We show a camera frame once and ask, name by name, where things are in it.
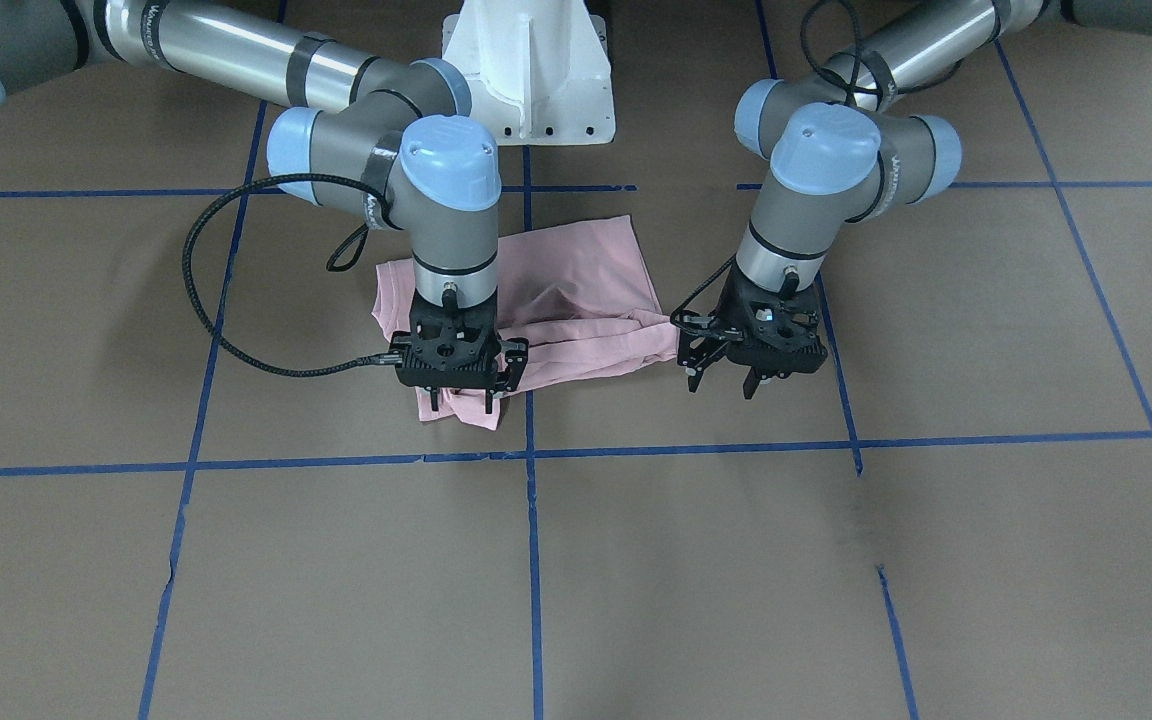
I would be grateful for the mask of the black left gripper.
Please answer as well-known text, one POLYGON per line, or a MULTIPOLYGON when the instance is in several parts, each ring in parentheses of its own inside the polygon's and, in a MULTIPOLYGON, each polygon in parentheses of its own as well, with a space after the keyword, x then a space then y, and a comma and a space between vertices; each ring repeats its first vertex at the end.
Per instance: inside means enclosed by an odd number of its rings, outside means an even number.
POLYGON ((771 379, 814 373, 828 357, 820 340, 820 301, 814 285, 791 291, 797 275, 788 273, 781 290, 763 290, 740 270, 728 270, 717 309, 710 314, 689 310, 714 272, 676 306, 677 363, 684 367, 687 391, 699 389, 705 370, 718 361, 748 366, 742 397, 751 400, 771 379))

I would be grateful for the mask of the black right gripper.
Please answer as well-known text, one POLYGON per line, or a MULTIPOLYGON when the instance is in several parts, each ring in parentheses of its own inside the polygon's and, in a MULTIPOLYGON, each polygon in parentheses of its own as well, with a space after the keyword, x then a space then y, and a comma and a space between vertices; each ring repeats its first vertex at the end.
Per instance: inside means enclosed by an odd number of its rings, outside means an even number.
POLYGON ((411 331, 391 338, 392 350, 401 355, 399 382, 424 388, 431 414, 439 414, 444 388, 498 391, 499 397, 515 392, 529 363, 529 342, 500 338, 495 318, 495 295, 473 306, 444 306, 414 293, 411 331))

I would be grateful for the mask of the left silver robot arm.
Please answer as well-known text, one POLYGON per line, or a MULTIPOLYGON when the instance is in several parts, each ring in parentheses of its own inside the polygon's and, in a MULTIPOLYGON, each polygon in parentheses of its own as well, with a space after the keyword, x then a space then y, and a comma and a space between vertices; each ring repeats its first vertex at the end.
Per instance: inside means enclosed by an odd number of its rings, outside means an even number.
POLYGON ((873 35, 842 5, 854 41, 797 82, 763 79, 741 96, 733 132, 770 169, 738 249, 714 279, 717 306, 672 311, 677 363, 698 391, 718 361, 745 366, 745 397, 826 363, 817 278, 846 223, 941 194, 963 143, 942 118, 892 118, 900 97, 940 85, 975 50, 1056 14, 1078 26, 1152 36, 1152 1, 920 1, 873 35))

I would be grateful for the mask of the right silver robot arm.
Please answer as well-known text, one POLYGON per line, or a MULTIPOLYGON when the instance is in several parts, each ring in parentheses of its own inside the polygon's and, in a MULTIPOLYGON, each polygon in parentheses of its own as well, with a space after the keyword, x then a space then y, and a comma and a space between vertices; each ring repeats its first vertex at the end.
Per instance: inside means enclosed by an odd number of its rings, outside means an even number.
POLYGON ((361 217, 329 259, 353 266, 369 232, 406 232, 414 259, 410 327, 384 354, 303 369, 338 374, 393 366, 429 393, 479 389, 485 406, 518 388, 524 338, 500 338, 498 147, 470 115, 467 78, 448 61, 397 63, 211 1, 0 1, 0 104, 88 65, 161 67, 283 106, 266 143, 270 177, 223 194, 187 234, 187 295, 212 340, 262 372, 291 376, 238 350, 198 300, 194 252, 202 229, 230 202, 262 188, 361 217))

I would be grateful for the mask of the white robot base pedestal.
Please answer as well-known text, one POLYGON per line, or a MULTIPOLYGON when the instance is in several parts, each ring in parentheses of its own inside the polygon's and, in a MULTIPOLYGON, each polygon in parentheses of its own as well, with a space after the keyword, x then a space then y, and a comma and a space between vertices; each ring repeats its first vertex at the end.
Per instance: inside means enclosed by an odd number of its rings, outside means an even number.
POLYGON ((617 131, 609 20, 608 1, 467 1, 444 18, 442 58, 500 146, 602 145, 617 131))

